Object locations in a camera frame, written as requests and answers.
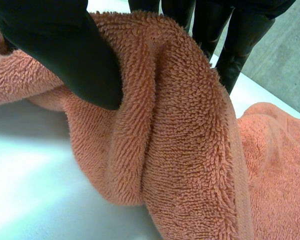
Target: towel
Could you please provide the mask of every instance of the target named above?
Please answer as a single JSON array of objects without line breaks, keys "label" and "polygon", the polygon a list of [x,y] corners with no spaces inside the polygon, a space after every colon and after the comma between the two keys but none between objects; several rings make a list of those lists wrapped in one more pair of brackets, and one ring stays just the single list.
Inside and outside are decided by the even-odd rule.
[{"label": "towel", "polygon": [[173,20],[91,15],[119,59],[118,111],[79,99],[20,50],[0,55],[0,105],[65,112],[91,184],[111,203],[145,204],[165,240],[300,239],[300,120],[269,103],[237,120],[218,73]]}]

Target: table surface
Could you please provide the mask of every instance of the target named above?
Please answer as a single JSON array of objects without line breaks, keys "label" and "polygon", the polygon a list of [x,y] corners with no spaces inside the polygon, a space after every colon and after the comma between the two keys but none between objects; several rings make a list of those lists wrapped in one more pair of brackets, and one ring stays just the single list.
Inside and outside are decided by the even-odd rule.
[{"label": "table surface", "polygon": [[[122,0],[90,1],[95,9],[129,11]],[[243,74],[231,100],[237,117],[269,102],[300,119]],[[157,239],[145,207],[112,205],[90,185],[72,155],[64,114],[26,101],[0,106],[0,240]]]}]

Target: fabric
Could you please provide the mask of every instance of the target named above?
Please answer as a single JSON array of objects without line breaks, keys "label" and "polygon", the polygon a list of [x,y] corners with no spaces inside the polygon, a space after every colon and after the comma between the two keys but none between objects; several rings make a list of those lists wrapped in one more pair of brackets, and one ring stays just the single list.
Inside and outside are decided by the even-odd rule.
[{"label": "fabric", "polygon": [[146,204],[165,240],[300,239],[300,120],[260,103],[237,121],[217,72],[168,18],[92,17],[119,59],[118,111],[20,50],[0,60],[0,105],[65,112],[91,184],[111,203]]}]

